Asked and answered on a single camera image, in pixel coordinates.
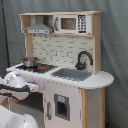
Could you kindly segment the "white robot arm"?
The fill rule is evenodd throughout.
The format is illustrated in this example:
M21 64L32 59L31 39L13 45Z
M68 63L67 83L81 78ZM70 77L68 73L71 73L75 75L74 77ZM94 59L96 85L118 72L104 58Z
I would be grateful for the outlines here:
M0 95L25 99L31 90L20 74L9 72L4 78L0 77ZM28 114L17 114L1 105L0 100L0 128L39 128L36 120Z

